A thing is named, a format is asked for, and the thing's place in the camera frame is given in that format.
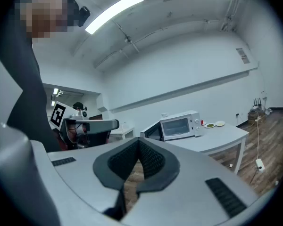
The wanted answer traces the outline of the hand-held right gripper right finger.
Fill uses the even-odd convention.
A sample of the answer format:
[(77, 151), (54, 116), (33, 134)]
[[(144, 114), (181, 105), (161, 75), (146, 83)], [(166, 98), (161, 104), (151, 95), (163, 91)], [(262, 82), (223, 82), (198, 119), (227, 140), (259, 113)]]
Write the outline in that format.
[(148, 138), (141, 141), (172, 153), (180, 168), (163, 190), (140, 193), (122, 219), (126, 226), (230, 225), (258, 199), (241, 178), (203, 153)]

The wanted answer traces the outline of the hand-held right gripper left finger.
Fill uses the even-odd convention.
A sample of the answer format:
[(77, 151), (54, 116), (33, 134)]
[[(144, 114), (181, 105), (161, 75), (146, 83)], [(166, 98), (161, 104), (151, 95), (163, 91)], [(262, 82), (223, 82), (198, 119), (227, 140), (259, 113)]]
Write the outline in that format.
[(126, 203), (125, 184), (138, 161), (138, 139), (112, 144), (49, 153), (51, 161), (73, 162), (55, 166), (70, 189), (99, 213), (116, 220), (126, 220), (133, 208)]

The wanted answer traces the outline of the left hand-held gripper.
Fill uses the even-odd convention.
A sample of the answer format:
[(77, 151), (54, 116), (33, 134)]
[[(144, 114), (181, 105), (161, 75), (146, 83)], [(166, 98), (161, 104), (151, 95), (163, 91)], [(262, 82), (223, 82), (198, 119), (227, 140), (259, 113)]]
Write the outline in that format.
[(119, 121), (89, 120), (86, 111), (78, 111), (61, 102), (56, 102), (50, 124), (57, 132), (63, 150), (83, 149), (104, 145), (110, 132), (119, 128)]

